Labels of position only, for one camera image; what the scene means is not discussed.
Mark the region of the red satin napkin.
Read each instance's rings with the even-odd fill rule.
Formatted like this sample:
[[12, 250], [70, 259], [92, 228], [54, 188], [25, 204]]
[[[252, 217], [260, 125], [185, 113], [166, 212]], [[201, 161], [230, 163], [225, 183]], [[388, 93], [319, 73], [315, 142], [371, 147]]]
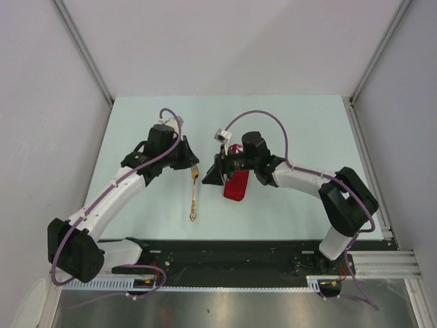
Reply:
[[249, 171], [236, 171], [226, 174], [223, 197], [240, 202], [244, 199], [249, 181]]

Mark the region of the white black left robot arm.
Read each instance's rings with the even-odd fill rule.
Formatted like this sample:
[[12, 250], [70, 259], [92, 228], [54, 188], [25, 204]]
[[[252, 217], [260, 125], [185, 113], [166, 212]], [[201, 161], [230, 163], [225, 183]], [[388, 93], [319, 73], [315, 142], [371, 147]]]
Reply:
[[100, 243], [100, 237], [118, 212], [164, 168], [190, 169], [198, 163], [176, 123], [160, 121], [153, 125], [147, 139], [126, 155], [101, 195], [67, 220], [55, 218], [49, 223], [48, 261], [52, 269], [83, 283], [125, 265], [136, 273], [147, 271], [151, 257], [138, 240]]

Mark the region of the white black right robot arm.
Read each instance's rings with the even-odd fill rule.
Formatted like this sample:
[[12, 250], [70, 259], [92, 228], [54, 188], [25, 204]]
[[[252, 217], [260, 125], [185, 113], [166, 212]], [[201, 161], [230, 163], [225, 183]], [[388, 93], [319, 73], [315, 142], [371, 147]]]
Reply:
[[223, 186], [238, 172], [254, 172], [264, 186], [290, 188], [322, 201], [330, 229], [318, 247], [315, 267], [331, 274], [339, 267], [339, 256], [350, 246], [379, 205], [357, 173], [343, 167], [333, 173], [316, 172], [289, 165], [286, 159], [271, 154], [258, 131], [242, 136], [242, 149], [232, 151], [231, 133], [220, 129], [214, 136], [221, 143], [214, 162], [202, 179], [204, 185]]

